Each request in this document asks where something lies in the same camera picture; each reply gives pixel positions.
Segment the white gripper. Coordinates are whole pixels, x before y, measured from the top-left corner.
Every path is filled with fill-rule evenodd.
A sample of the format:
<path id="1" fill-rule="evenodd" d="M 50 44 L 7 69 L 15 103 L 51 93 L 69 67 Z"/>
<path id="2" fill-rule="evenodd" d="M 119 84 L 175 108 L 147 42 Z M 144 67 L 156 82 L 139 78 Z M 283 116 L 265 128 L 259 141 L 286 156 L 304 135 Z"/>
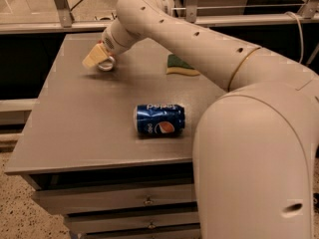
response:
<path id="1" fill-rule="evenodd" d="M 104 62 L 109 58 L 108 51 L 115 55 L 124 53 L 137 42 L 137 37 L 130 33 L 124 25 L 116 19 L 104 30 L 102 41 L 104 44 L 96 44 L 83 60 L 82 64 L 84 67 L 93 68 L 99 63 Z"/>

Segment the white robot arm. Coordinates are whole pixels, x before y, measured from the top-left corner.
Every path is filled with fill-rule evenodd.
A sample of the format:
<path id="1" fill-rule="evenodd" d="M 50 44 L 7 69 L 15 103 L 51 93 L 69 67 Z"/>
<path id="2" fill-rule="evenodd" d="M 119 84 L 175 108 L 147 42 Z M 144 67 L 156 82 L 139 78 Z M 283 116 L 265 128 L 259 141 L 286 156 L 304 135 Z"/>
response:
<path id="1" fill-rule="evenodd" d="M 118 0 L 88 67 L 151 38 L 221 87 L 193 142 L 202 239 L 312 239 L 319 81 L 258 45 L 169 12 L 168 0 Z"/>

